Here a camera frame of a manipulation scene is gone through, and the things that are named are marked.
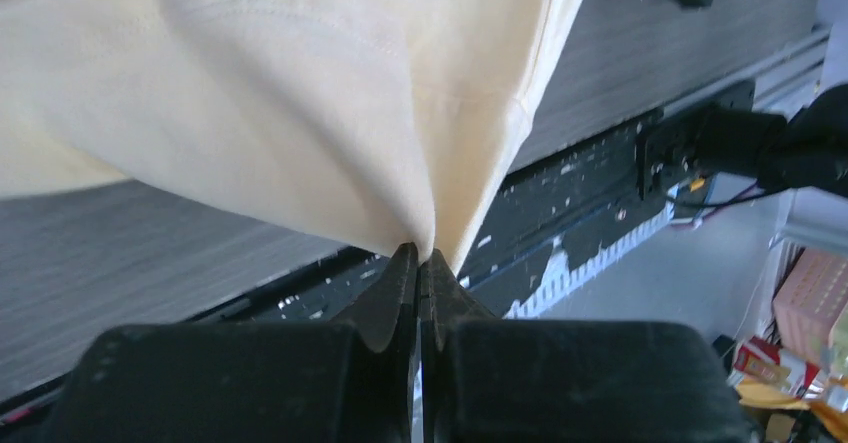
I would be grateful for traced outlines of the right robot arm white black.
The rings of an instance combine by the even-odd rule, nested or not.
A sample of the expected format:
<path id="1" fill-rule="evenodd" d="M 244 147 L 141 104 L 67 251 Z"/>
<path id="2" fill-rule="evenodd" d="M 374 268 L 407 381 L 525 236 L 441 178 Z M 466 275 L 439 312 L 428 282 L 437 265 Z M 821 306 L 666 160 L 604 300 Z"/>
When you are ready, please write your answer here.
<path id="1" fill-rule="evenodd" d="M 641 198 L 687 176 L 728 173 L 754 179 L 762 195 L 816 188 L 847 195 L 847 86 L 834 86 L 793 117 L 754 111 L 751 80 L 646 128 L 636 146 Z"/>

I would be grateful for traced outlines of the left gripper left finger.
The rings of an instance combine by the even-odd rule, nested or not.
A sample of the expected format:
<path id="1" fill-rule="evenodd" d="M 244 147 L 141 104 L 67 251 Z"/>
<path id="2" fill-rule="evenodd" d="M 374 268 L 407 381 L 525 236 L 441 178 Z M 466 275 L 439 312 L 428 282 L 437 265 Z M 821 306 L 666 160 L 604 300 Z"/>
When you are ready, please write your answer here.
<path id="1" fill-rule="evenodd" d="M 86 350 L 44 442 L 406 442 L 418 254 L 327 321 L 126 325 Z"/>

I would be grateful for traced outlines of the peach cloth garment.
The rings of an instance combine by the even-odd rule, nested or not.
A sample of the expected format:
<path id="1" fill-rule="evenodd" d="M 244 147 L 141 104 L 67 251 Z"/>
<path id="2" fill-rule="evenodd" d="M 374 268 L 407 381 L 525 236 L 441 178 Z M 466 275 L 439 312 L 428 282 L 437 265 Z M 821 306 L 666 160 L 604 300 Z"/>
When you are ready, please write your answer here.
<path id="1" fill-rule="evenodd" d="M 464 263 L 583 0 L 1 0 L 1 195 L 135 179 Z"/>

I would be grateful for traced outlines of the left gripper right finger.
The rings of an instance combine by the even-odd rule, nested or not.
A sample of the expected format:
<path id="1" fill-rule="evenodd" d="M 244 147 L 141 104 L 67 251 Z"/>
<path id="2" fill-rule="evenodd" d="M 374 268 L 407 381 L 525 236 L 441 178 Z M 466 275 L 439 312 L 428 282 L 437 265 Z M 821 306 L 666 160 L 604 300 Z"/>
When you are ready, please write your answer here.
<path id="1" fill-rule="evenodd" d="M 427 442 L 748 442 L 710 344 L 669 322 L 501 319 L 419 271 Z"/>

